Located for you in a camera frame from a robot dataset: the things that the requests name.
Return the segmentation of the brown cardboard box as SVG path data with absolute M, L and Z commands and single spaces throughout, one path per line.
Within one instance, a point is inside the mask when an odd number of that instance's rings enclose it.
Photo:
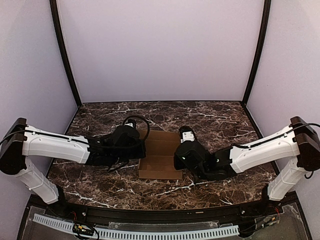
M 145 140 L 146 157 L 139 160 L 138 178 L 181 180 L 182 170 L 174 167 L 174 154 L 180 143 L 177 132 L 151 130 Z

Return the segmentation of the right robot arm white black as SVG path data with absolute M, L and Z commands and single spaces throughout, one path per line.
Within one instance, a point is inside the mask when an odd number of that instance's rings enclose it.
M 188 126 L 179 129 L 180 145 L 173 165 L 176 170 L 189 170 L 195 177 L 221 181 L 253 167 L 278 159 L 289 158 L 279 175 L 266 186 L 266 199 L 281 201 L 306 173 L 320 168 L 320 138 L 315 123 L 301 117 L 291 118 L 290 125 L 278 132 L 246 144 L 232 144 L 210 153 Z

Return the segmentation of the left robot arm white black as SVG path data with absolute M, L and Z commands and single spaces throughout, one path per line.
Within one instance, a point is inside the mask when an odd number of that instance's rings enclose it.
M 107 135 L 69 136 L 47 132 L 18 118 L 0 142 L 0 170 L 14 176 L 36 193 L 47 205 L 65 203 L 61 187 L 50 182 L 32 163 L 31 156 L 72 161 L 88 166 L 106 166 L 109 172 L 130 160 L 146 157 L 144 136 L 137 130 L 136 116 L 127 117 Z

